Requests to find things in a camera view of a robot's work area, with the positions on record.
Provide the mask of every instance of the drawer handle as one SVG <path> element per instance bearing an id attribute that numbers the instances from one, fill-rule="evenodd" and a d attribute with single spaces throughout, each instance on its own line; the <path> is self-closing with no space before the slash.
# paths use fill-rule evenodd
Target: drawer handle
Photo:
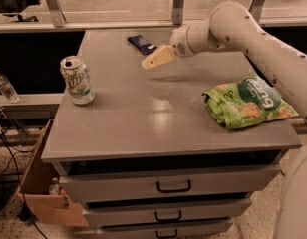
<path id="1" fill-rule="evenodd" d="M 179 221 L 182 218 L 182 212 L 179 210 L 179 215 L 176 218 L 171 218 L 171 219 L 160 219 L 157 216 L 157 212 L 154 213 L 155 215 L 155 220 L 158 222 L 172 222 L 172 221 Z"/>
<path id="2" fill-rule="evenodd" d="M 190 180 L 187 181 L 187 188 L 181 188 L 181 189 L 162 189 L 160 186 L 160 182 L 157 182 L 156 189 L 160 193 L 164 194 L 188 192 L 191 190 L 191 181 Z"/>
<path id="3" fill-rule="evenodd" d="M 174 230 L 174 235 L 160 236 L 160 235 L 159 235 L 159 232 L 156 231 L 156 232 L 155 232 L 155 236 L 156 236 L 156 238 L 158 238 L 158 239 L 174 238 L 174 237 L 177 237 L 177 229 Z"/>

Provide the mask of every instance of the brown box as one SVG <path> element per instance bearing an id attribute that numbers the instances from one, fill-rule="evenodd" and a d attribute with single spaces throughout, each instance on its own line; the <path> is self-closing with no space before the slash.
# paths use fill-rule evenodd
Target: brown box
<path id="1" fill-rule="evenodd" d="M 50 120 L 42 130 L 32 158 L 22 176 L 21 183 L 27 205 L 31 212 L 42 223 L 65 226 L 88 226 L 82 215 L 83 208 L 79 203 L 65 204 L 62 195 L 48 195 L 48 187 L 58 173 L 50 163 L 43 163 L 41 155 L 49 135 L 53 121 Z M 18 197 L 23 196 L 19 190 Z"/>

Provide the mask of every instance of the soda can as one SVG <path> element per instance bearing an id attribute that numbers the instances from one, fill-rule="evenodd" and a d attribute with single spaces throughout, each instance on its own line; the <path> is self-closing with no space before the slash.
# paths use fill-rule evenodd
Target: soda can
<path id="1" fill-rule="evenodd" d="M 85 105 L 95 98 L 89 69 L 80 56 L 69 56 L 61 61 L 60 71 L 67 90 L 76 105 Z"/>

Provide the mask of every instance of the snack bag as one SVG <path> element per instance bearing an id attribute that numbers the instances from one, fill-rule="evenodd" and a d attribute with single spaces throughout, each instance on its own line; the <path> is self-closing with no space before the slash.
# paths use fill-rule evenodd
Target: snack bag
<path id="1" fill-rule="evenodd" d="M 211 115 L 228 129 L 298 116 L 297 112 L 256 74 L 238 83 L 215 86 L 203 95 Z"/>

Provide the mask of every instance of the desk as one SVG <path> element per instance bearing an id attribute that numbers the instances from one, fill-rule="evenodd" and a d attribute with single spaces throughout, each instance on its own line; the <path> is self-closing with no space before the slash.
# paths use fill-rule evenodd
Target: desk
<path id="1" fill-rule="evenodd" d="M 87 31 L 79 53 L 95 100 L 65 92 L 45 150 L 74 202 L 101 238 L 173 238 L 226 231 L 301 145 L 287 120 L 232 131 L 216 123 L 201 94 L 253 72 L 240 52 L 204 53 L 154 70 L 127 42 L 157 46 L 172 28 Z"/>

